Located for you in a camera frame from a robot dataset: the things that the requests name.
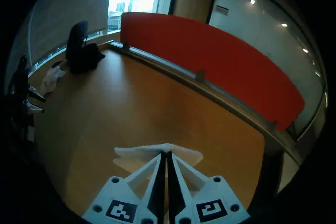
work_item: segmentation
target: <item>red divider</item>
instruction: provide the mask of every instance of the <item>red divider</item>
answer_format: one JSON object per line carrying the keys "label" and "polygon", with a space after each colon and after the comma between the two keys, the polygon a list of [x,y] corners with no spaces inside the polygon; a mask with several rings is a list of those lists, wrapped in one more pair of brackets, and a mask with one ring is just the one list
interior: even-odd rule
{"label": "red divider", "polygon": [[207,80],[269,122],[277,121],[281,131],[305,105],[291,80],[271,60],[210,25],[172,15],[123,13],[121,42],[194,73],[205,70]]}

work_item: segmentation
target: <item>office chair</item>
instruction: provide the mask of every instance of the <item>office chair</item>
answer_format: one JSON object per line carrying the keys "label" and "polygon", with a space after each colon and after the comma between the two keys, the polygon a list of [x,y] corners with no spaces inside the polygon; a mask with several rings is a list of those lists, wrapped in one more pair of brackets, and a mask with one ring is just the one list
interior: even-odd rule
{"label": "office chair", "polygon": [[66,47],[66,59],[72,74],[96,69],[98,61],[105,57],[99,52],[97,44],[86,45],[88,26],[87,21],[82,21],[71,28]]}

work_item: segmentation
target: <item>screw hole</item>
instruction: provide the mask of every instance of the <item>screw hole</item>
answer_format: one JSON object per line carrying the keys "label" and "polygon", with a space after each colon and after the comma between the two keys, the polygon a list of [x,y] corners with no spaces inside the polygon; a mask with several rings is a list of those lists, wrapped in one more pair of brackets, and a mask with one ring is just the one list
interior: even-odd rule
{"label": "screw hole", "polygon": [[102,207],[100,205],[94,205],[92,209],[96,213],[100,213],[102,211]]}
{"label": "screw hole", "polygon": [[182,218],[180,219],[180,221],[178,222],[179,224],[191,224],[191,219],[189,218]]}
{"label": "screw hole", "polygon": [[118,183],[119,182],[119,178],[112,178],[112,183]]}
{"label": "screw hole", "polygon": [[237,204],[233,204],[231,207],[230,207],[230,210],[232,212],[237,212],[239,210],[239,205]]}
{"label": "screw hole", "polygon": [[142,219],[141,224],[153,224],[154,221],[151,219]]}

